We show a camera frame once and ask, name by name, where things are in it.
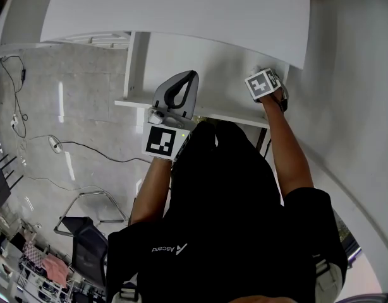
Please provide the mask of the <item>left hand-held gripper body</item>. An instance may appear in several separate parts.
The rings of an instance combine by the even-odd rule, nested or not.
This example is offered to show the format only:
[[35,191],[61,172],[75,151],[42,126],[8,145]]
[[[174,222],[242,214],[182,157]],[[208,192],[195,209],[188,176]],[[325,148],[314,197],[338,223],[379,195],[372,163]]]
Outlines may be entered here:
[[151,107],[143,124],[142,152],[175,161],[195,127],[191,119]]

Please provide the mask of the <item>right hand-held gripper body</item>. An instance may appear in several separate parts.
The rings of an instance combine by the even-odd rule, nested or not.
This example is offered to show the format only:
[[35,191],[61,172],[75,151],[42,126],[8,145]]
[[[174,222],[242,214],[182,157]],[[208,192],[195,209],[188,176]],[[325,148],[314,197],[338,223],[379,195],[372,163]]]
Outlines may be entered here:
[[287,111],[289,94],[274,69],[253,68],[250,76],[245,78],[245,85],[254,102],[260,103],[261,98],[271,96],[282,111]]

